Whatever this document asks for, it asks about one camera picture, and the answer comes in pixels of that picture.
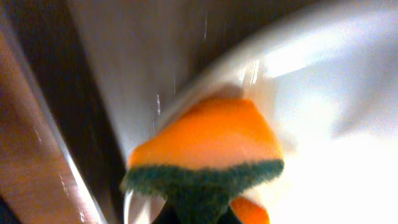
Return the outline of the white plate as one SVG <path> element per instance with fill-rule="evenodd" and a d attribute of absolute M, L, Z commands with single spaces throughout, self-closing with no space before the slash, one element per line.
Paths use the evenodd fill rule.
<path fill-rule="evenodd" d="M 281 176 L 246 192 L 271 221 L 397 221 L 396 1 L 323 2 L 257 32 L 184 88 L 150 139 L 210 98 L 252 101 L 282 146 Z M 125 223 L 163 223 L 162 197 L 124 192 Z"/>

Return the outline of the orange green sponge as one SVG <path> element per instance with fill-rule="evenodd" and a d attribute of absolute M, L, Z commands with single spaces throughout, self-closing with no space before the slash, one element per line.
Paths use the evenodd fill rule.
<path fill-rule="evenodd" d="M 163 223 L 269 223 L 246 192 L 283 171 L 282 146 L 256 105 L 210 98 L 133 150 L 121 188 L 162 197 Z"/>

